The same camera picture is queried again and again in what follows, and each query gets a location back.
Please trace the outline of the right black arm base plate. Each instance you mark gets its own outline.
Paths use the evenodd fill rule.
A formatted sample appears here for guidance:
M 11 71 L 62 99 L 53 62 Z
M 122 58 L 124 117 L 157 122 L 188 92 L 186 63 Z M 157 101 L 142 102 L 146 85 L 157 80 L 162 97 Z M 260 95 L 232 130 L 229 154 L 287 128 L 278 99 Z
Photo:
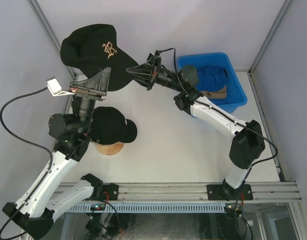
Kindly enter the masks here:
M 249 184 L 243 184 L 237 189 L 233 189 L 229 185 L 225 184 L 208 184 L 206 186 L 207 197 L 209 201 L 231 201 L 236 200 L 239 195 L 239 199 L 252 201 L 254 199 L 252 188 Z

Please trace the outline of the blue baseball cap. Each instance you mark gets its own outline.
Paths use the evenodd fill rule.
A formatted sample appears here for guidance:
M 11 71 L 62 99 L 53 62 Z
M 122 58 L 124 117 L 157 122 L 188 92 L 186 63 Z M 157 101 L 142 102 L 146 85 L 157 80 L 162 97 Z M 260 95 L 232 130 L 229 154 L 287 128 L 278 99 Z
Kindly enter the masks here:
M 225 67 L 204 65 L 197 69 L 199 91 L 217 92 L 228 82 L 228 72 Z

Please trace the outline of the tan cap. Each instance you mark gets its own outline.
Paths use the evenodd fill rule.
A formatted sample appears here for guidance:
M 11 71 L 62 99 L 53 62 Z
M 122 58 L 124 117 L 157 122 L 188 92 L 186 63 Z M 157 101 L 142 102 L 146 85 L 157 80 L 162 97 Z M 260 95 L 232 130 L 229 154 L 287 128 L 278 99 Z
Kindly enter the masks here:
M 208 99 L 222 100 L 222 99 L 225 99 L 227 97 L 227 88 L 226 88 L 226 86 L 224 86 L 222 89 L 220 89 L 218 91 L 203 90 L 203 91 L 201 91 L 201 93 L 205 97 L 207 97 Z

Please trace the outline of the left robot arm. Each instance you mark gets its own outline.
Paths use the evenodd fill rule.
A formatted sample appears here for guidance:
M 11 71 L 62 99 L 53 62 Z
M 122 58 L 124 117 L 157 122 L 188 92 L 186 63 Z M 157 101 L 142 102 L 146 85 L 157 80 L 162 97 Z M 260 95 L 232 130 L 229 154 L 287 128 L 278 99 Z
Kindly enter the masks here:
M 111 68 L 106 67 L 93 77 L 72 81 L 63 90 L 56 78 L 46 81 L 46 89 L 54 97 L 72 96 L 73 113 L 56 113 L 49 118 L 49 135 L 56 140 L 46 166 L 25 194 L 16 202 L 8 202 L 2 211 L 24 233 L 35 240 L 43 238 L 54 222 L 77 203 L 103 195 L 103 182 L 91 173 L 84 175 L 71 189 L 53 197 L 64 177 L 86 153 L 95 103 L 108 92 Z

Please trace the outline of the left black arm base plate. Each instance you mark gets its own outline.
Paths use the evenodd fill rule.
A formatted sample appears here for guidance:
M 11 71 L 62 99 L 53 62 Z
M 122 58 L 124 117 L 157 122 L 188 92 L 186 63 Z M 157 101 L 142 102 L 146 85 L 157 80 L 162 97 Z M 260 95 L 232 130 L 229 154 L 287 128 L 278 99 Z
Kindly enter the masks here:
M 119 185 L 110 183 L 110 184 L 102 184 L 96 187 L 90 197 L 96 201 L 116 201 L 119 195 Z

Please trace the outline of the black baseball cap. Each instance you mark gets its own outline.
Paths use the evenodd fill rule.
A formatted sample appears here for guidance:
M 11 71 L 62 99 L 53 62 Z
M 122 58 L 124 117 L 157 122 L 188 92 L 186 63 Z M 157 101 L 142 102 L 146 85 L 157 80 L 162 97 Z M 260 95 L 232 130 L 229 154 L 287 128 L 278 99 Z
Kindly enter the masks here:
M 113 145 L 132 143 L 138 135 L 136 124 L 116 108 L 99 106 L 94 109 L 88 136 L 94 143 Z

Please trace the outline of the black cap gold logo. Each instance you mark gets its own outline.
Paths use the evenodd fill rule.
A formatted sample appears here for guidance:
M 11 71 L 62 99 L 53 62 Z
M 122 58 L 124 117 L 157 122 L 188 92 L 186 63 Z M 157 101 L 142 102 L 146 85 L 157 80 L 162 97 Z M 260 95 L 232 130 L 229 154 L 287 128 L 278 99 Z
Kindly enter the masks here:
M 79 69 L 87 78 L 110 67 L 110 92 L 127 86 L 134 78 L 126 69 L 138 66 L 131 56 L 118 47 L 115 27 L 102 23 L 73 31 L 61 43 L 60 58 L 64 65 Z

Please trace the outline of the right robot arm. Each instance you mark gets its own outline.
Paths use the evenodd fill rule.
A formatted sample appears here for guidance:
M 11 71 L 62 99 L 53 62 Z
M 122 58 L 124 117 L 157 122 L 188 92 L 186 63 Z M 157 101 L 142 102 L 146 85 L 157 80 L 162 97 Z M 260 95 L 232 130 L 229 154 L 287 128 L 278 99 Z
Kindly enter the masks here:
M 162 65 L 161 51 L 151 53 L 141 65 L 128 67 L 126 72 L 149 91 L 154 84 L 178 91 L 173 99 L 179 110 L 210 124 L 230 141 L 229 173 L 218 186 L 215 194 L 224 200 L 233 200 L 241 194 L 252 164 L 265 150 L 265 140 L 260 124 L 237 119 L 212 103 L 196 89 L 199 81 L 197 70 L 186 65 L 171 71 Z

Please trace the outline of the wooden hat stand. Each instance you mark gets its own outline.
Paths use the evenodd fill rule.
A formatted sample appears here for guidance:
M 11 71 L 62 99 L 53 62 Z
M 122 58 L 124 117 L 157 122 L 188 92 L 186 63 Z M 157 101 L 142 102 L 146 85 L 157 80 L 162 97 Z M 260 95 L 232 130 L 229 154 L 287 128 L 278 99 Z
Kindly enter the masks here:
M 116 155 L 124 148 L 124 146 L 125 144 L 122 142 L 117 142 L 111 145 L 95 144 L 96 150 L 104 156 Z

